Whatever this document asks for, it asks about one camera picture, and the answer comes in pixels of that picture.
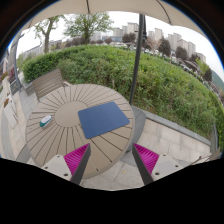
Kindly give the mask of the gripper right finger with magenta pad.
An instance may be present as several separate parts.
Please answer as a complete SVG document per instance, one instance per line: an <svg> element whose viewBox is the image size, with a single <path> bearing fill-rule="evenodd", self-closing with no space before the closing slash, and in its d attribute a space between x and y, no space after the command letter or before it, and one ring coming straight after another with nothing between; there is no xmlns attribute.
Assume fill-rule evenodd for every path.
<svg viewBox="0 0 224 224"><path fill-rule="evenodd" d="M167 154L157 154L134 143L132 154L145 185L177 172L183 168Z"/></svg>

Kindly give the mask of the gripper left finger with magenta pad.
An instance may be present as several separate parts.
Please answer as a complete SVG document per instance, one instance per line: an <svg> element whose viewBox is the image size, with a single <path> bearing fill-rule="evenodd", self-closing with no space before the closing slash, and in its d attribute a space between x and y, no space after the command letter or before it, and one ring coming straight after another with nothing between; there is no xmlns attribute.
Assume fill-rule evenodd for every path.
<svg viewBox="0 0 224 224"><path fill-rule="evenodd" d="M54 156L42 167L42 169L79 185L90 155L90 144L86 144L65 156Z"/></svg>

